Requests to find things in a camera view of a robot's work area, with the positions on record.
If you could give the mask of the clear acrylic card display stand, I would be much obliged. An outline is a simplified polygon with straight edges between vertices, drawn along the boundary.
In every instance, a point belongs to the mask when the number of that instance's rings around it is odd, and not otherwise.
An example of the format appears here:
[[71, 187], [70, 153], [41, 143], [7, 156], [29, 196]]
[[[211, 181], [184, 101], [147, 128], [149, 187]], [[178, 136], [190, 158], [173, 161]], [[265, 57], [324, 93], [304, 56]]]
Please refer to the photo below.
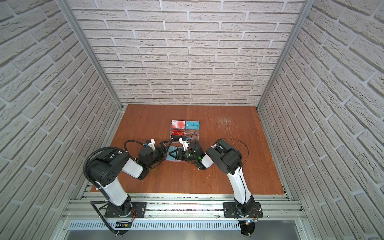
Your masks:
[[184, 130], [185, 131], [184, 136], [190, 138], [191, 141], [198, 141], [200, 138], [200, 129], [199, 130], [186, 130], [186, 125], [185, 125], [184, 129], [177, 129], [177, 130]]

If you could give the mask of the red leather card wallet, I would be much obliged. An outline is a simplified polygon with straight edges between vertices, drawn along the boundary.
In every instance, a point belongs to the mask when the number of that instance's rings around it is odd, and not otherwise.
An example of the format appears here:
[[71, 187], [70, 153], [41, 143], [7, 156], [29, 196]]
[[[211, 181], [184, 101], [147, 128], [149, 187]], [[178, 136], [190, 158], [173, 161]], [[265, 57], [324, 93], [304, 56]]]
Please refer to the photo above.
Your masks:
[[183, 147], [170, 146], [167, 152], [166, 160], [171, 162], [187, 162], [186, 151]]

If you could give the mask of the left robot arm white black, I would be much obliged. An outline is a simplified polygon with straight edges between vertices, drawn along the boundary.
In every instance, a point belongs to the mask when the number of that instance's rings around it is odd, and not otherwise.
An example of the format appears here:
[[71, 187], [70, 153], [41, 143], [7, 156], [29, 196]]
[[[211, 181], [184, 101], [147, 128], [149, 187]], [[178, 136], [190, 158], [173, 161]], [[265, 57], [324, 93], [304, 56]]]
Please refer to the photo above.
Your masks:
[[118, 180], [121, 172], [143, 180], [150, 169], [159, 165], [168, 153], [170, 142], [161, 142], [155, 146], [154, 140], [142, 143], [137, 158], [128, 153], [128, 149], [104, 147], [91, 153], [83, 165], [83, 174], [106, 198], [110, 208], [120, 216], [127, 216], [132, 211], [131, 197]]

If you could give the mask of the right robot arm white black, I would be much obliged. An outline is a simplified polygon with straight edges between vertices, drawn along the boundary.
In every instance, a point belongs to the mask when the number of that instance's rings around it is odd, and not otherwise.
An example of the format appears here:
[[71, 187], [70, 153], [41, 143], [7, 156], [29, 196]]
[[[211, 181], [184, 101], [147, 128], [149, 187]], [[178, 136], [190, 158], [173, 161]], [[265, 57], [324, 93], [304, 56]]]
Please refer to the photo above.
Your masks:
[[176, 148], [168, 153], [168, 156], [178, 160], [194, 164], [200, 170], [206, 170], [215, 164], [227, 175], [234, 192], [236, 211], [245, 216], [251, 211], [255, 200], [249, 191], [243, 173], [242, 154], [235, 147], [218, 139], [206, 151], [199, 141], [182, 142], [181, 148]]

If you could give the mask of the black VIP card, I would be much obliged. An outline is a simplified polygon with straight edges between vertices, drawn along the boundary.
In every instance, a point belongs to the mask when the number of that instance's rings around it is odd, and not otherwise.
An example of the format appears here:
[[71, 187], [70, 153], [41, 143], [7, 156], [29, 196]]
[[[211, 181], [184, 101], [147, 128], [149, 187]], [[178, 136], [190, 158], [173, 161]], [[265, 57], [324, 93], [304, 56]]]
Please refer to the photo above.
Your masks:
[[171, 135], [171, 141], [178, 142], [183, 136]]

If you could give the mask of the red VIP card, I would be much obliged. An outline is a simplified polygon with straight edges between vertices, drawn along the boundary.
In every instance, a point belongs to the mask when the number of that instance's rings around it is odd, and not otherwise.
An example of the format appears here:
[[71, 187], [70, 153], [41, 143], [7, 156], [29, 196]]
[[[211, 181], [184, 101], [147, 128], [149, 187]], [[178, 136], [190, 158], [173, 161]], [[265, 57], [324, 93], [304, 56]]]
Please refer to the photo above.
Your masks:
[[185, 131], [184, 130], [172, 129], [171, 130], [171, 135], [172, 136], [184, 136], [185, 135]]

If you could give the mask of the white red circle card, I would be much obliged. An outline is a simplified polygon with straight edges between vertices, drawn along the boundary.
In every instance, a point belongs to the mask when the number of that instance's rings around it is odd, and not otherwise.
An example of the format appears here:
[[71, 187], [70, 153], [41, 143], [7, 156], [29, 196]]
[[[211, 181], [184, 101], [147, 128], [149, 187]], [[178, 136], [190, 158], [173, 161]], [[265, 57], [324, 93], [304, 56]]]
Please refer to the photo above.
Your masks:
[[184, 129], [185, 124], [186, 124], [185, 121], [172, 120], [171, 121], [171, 128], [172, 129]]

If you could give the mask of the teal VIP card in stand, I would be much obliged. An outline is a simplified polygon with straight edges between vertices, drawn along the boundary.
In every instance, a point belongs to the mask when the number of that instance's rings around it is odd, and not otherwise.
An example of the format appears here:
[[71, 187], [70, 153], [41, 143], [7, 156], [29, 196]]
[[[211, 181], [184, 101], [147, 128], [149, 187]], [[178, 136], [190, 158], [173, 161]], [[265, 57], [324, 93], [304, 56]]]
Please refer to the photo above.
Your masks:
[[200, 122], [198, 121], [186, 121], [186, 130], [199, 130]]

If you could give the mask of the small circuit board left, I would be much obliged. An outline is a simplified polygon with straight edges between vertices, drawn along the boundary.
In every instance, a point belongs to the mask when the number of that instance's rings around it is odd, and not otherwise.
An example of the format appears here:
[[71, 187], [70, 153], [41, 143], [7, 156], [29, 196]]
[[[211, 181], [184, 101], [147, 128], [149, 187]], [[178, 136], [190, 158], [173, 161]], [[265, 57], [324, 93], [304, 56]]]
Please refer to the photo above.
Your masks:
[[117, 221], [115, 224], [116, 229], [129, 229], [132, 227], [132, 222], [129, 221]]

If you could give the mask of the aluminium mounting rail frame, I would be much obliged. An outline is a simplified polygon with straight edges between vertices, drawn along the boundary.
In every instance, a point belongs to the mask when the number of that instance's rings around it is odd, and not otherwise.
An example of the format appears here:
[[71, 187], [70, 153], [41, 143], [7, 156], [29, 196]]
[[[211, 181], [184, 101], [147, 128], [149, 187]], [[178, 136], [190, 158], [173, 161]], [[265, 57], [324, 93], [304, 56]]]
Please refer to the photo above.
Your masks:
[[[240, 217], [229, 218], [224, 204], [233, 201], [233, 195], [223, 194], [159, 194], [131, 193], [133, 203], [145, 204], [137, 216], [130, 233], [134, 230], [238, 230]], [[301, 240], [313, 240], [314, 232], [299, 201], [292, 201], [286, 195], [255, 195], [260, 203], [260, 215], [254, 220], [256, 226], [266, 221], [292, 221]], [[70, 230], [108, 230], [90, 202], [105, 204], [102, 193], [91, 192], [90, 188], [78, 199], [70, 200], [52, 240], [62, 240]]]

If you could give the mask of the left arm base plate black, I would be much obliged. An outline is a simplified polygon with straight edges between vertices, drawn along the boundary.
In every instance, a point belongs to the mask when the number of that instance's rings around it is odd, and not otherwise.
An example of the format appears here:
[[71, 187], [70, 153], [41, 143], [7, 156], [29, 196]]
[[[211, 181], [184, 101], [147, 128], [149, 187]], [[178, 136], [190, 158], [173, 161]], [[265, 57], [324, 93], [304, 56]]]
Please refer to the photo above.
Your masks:
[[146, 212], [147, 202], [129, 202], [116, 206], [108, 202], [104, 216], [106, 218], [143, 218]]

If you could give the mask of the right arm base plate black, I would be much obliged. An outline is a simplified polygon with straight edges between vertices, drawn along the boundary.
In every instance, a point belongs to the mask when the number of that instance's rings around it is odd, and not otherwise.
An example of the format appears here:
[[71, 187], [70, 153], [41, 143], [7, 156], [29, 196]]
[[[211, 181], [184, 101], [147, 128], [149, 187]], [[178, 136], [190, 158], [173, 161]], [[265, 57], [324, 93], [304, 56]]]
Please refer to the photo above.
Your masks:
[[223, 210], [225, 218], [263, 218], [263, 210], [259, 202], [250, 206], [242, 206], [235, 202], [224, 202]]

